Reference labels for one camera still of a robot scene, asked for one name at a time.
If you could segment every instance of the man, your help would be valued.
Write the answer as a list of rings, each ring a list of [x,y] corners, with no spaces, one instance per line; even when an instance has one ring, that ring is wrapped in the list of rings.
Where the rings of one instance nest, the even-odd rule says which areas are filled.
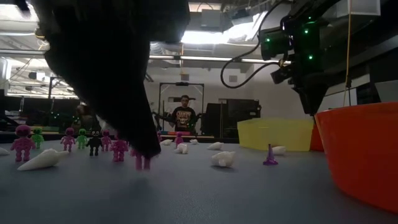
[[[174,127],[175,131],[191,131],[189,124],[192,120],[195,119],[195,111],[188,106],[189,96],[183,95],[181,96],[181,106],[175,108],[172,114],[172,120],[175,123],[171,123],[170,125]]]

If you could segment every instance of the gray table surface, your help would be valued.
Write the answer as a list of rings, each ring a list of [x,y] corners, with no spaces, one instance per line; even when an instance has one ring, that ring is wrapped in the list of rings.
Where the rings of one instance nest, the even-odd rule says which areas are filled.
[[[225,144],[236,162],[219,169],[207,145],[189,145],[187,155],[164,146],[150,172],[137,172],[127,154],[113,163],[111,152],[90,158],[87,149],[56,167],[21,172],[11,152],[0,157],[0,223],[398,223],[398,215],[338,190],[322,153],[288,153],[266,167],[265,152]]]

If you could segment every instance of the orange bowl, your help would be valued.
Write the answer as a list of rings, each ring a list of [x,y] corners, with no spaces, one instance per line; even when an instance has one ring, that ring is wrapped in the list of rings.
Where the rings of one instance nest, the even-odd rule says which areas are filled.
[[[335,184],[398,213],[398,103],[339,108],[315,119]]]

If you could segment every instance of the toy figure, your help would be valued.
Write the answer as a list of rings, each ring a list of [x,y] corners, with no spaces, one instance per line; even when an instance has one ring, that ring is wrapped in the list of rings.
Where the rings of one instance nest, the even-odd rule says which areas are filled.
[[[22,151],[24,151],[24,161],[28,161],[30,159],[30,149],[35,148],[35,142],[28,138],[30,127],[24,124],[19,125],[15,130],[15,134],[19,139],[16,139],[10,148],[12,151],[17,151],[15,161],[20,162],[22,160]]]
[[[184,142],[184,140],[182,139],[182,133],[181,132],[177,132],[177,137],[175,138],[174,142],[175,142],[175,148],[177,148],[178,144]]]
[[[73,128],[67,128],[65,130],[65,134],[66,136],[64,136],[61,139],[61,144],[63,144],[63,150],[66,151],[68,148],[68,151],[71,152],[72,151],[72,143],[76,144],[75,142],[75,138],[73,137]]]
[[[79,130],[79,136],[77,137],[77,148],[84,149],[87,144],[86,129],[82,128]]]
[[[271,144],[268,144],[268,156],[267,159],[262,163],[262,165],[266,166],[278,165],[278,162],[274,159],[274,153],[272,152]]]
[[[136,157],[136,170],[142,170],[142,159],[144,159],[144,169],[150,169],[150,159],[143,158],[144,156],[142,156],[137,150],[132,149],[130,156]]]
[[[35,128],[33,129],[33,133],[34,135],[32,135],[32,137],[30,137],[33,142],[36,143],[36,149],[40,149],[40,145],[42,142],[44,142],[44,138],[42,135],[42,129],[41,128]]]
[[[120,139],[119,134],[115,136],[116,141],[112,143],[111,151],[113,151],[113,162],[123,162],[124,152],[129,150],[127,141]]]
[[[105,149],[105,151],[107,152],[109,145],[112,145],[112,140],[109,137],[109,130],[104,130],[102,132],[102,135],[103,135],[103,137],[101,138],[101,142],[103,145],[102,151],[104,151],[104,149]]]
[[[98,156],[98,148],[102,145],[101,139],[98,137],[100,135],[99,131],[92,131],[91,135],[93,136],[90,140],[88,140],[88,143],[86,146],[90,146],[90,156],[93,156],[93,151],[95,148],[95,156]]]
[[[157,132],[157,140],[159,140],[159,143],[162,142],[162,136],[161,136],[161,134],[162,134],[162,133],[160,133],[160,131]]]

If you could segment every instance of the black figurine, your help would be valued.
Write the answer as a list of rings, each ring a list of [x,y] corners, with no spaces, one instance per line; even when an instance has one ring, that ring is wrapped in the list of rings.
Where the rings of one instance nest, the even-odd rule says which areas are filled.
[[[98,148],[100,146],[102,147],[101,139],[98,137],[100,135],[100,132],[93,130],[91,132],[91,135],[93,137],[90,140],[88,140],[86,146],[90,146],[90,156],[93,156],[94,148],[95,148],[95,156],[98,156]]]

